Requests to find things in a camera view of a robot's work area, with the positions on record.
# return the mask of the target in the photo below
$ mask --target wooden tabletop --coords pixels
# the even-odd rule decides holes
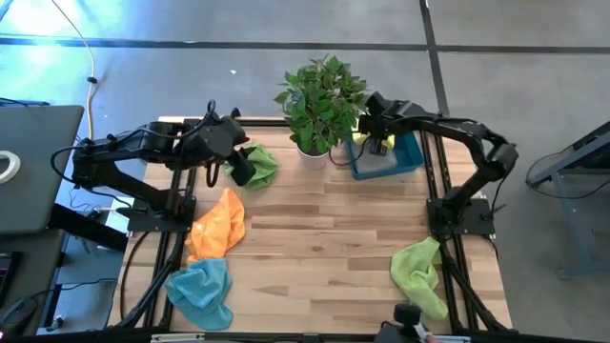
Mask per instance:
[[[324,170],[304,170],[295,144],[288,138],[288,128],[245,130],[252,141],[261,143],[278,160],[280,169],[274,183],[253,192],[236,187],[221,173],[210,189],[202,169],[194,191],[196,217],[210,209],[227,187],[237,191],[246,209],[246,236],[226,256],[234,282],[225,299],[234,313],[227,331],[376,333],[381,321],[392,320],[394,305],[405,300],[390,277],[391,256],[429,235],[424,169],[364,181],[355,181],[348,167],[336,167],[330,161]],[[444,144],[451,180],[459,185],[475,167],[463,145],[451,140],[444,140]],[[345,161],[339,157],[340,149],[335,155]],[[162,165],[149,165],[144,180],[165,189],[171,177]],[[439,182],[438,189],[442,196]],[[125,285],[126,312],[151,282],[159,236],[149,234],[134,255]],[[125,259],[137,237],[130,239]],[[473,288],[496,318],[511,327],[494,250],[479,237],[464,236],[463,241]],[[444,299],[442,281],[435,291]],[[159,299],[155,323],[162,313],[165,290]],[[457,302],[465,323],[460,292]],[[118,321],[117,292],[109,324]],[[427,324],[435,333],[450,332],[447,321]],[[200,331],[177,310],[171,329]]]

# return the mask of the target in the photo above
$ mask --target potted plant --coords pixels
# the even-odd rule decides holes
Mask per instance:
[[[281,105],[304,164],[321,168],[332,146],[349,138],[365,111],[366,81],[352,76],[350,65],[336,57],[310,60],[296,75],[286,71],[287,89],[274,101]]]

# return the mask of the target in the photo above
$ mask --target lime green towel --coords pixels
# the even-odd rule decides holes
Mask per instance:
[[[438,242],[428,237],[392,256],[390,275],[411,302],[430,318],[444,319],[447,306],[435,294],[438,275],[434,265],[440,264]]]
[[[252,144],[248,149],[254,149],[248,154],[248,160],[254,164],[256,173],[245,187],[253,191],[260,190],[269,186],[274,181],[279,163],[258,143]],[[227,175],[233,171],[233,167],[228,164],[225,164],[224,169]]]

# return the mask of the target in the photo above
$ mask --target white tape roll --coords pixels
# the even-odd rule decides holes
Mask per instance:
[[[0,151],[0,160],[3,159],[9,160],[9,167],[0,173],[0,184],[11,180],[19,172],[19,167],[21,167],[19,157],[10,151]]]

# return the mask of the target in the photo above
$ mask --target gray floor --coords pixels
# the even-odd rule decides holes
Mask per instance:
[[[425,43],[417,0],[59,3],[90,37]],[[439,44],[610,45],[610,22],[606,20],[610,6],[603,0],[429,3]],[[14,0],[0,22],[0,33],[74,36],[70,26],[48,4],[46,0]],[[43,19],[50,22],[42,25]],[[159,115],[200,114],[209,98],[217,101],[220,112],[238,106],[249,115],[279,115],[271,99],[279,90],[275,84],[281,82],[283,72],[325,53],[336,53],[351,62],[355,73],[369,80],[372,90],[413,99],[431,111],[437,109],[426,52],[105,48],[93,52],[101,79],[93,102],[98,136],[132,129]],[[84,104],[85,77],[90,70],[84,49],[0,46],[0,55],[2,96]],[[528,191],[523,181],[527,168],[538,157],[560,151],[608,120],[610,54],[442,53],[439,59],[451,114],[480,120],[518,144],[518,165],[499,198],[508,206],[496,219],[499,264],[515,328],[526,333],[607,341],[610,277],[557,279],[556,268],[573,261],[559,201]],[[86,134],[85,128],[81,125],[81,135]],[[125,168],[136,176],[142,176],[144,171],[137,162]],[[587,180],[571,190],[586,192],[601,181]],[[62,188],[59,202],[69,201],[68,188]],[[490,187],[486,192],[491,195],[494,189]],[[108,204],[106,199],[76,194],[77,203]],[[609,199],[610,190],[599,192],[581,204],[579,211],[588,205],[599,207]],[[589,219],[595,229],[607,227],[608,218],[603,211]],[[600,235],[602,250],[610,243],[609,236]],[[81,252],[75,248],[74,253]],[[95,265],[112,259],[95,255],[90,260],[87,263]],[[116,260],[109,263],[120,263]],[[73,268],[66,277],[70,274],[74,280],[90,280],[97,276],[82,271],[83,268]],[[112,287],[100,292],[111,293]],[[103,325],[108,297],[98,291],[92,294],[91,312],[82,313],[96,312],[91,316],[96,319],[79,319],[72,329]],[[70,301],[67,294],[62,304],[69,308]]]

